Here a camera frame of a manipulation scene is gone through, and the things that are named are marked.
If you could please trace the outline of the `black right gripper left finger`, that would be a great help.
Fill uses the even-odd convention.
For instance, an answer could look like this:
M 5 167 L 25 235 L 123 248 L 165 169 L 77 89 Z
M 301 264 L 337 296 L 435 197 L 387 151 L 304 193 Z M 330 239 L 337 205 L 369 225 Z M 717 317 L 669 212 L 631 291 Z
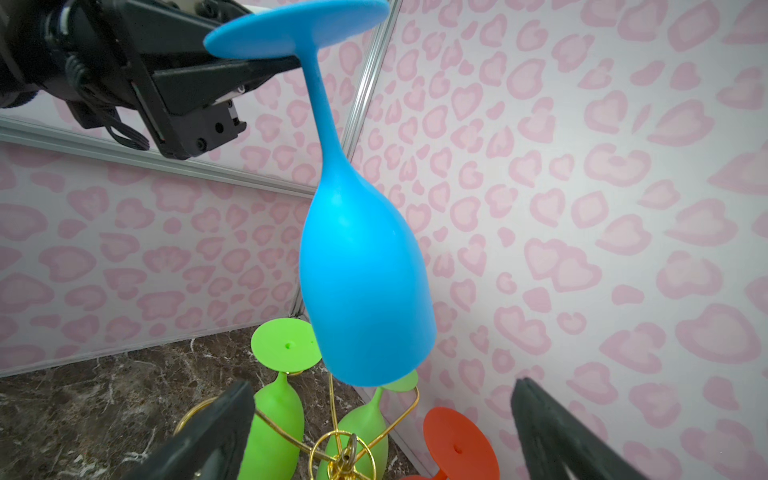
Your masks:
M 238 381 L 125 477 L 236 479 L 254 416 L 252 386 L 247 381 Z

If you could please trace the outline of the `blue front wine glass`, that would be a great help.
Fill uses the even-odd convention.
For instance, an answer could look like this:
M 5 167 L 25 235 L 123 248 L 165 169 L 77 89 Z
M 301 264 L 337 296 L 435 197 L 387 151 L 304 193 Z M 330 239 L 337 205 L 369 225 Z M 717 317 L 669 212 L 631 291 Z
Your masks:
M 300 61 L 322 151 L 300 242 L 301 292 L 327 369 L 367 388 L 414 371 L 435 346 L 436 320 L 412 230 L 342 150 L 318 53 L 375 27 L 389 11 L 385 1 L 307 1 L 240 17 L 204 40 L 224 59 Z

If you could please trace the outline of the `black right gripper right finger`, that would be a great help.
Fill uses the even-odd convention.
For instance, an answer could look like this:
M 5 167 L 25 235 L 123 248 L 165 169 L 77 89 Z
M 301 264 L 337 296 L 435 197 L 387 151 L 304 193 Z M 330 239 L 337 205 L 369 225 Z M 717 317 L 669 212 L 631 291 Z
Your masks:
M 516 381 L 511 411 L 534 480 L 645 480 L 538 383 Z

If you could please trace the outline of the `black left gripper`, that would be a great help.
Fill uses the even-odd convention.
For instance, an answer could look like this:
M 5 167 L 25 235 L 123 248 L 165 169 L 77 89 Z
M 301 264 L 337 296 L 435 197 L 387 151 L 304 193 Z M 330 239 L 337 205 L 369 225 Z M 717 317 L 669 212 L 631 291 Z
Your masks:
M 159 152 L 187 160 L 246 129 L 230 99 L 300 67 L 297 57 L 224 60 L 205 37 L 250 15 L 234 1 L 65 1 L 53 13 L 63 64 L 81 65 L 80 87 L 99 106 L 137 111 Z

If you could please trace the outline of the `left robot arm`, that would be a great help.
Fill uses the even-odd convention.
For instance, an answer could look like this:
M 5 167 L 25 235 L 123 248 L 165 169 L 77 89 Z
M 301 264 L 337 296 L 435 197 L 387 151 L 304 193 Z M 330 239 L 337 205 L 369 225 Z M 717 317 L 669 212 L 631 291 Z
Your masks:
M 1 105 L 46 92 L 84 129 L 186 160 L 245 129 L 232 99 L 297 69 L 293 56 L 224 60 L 207 34 L 247 14 L 234 1 L 5 1 Z

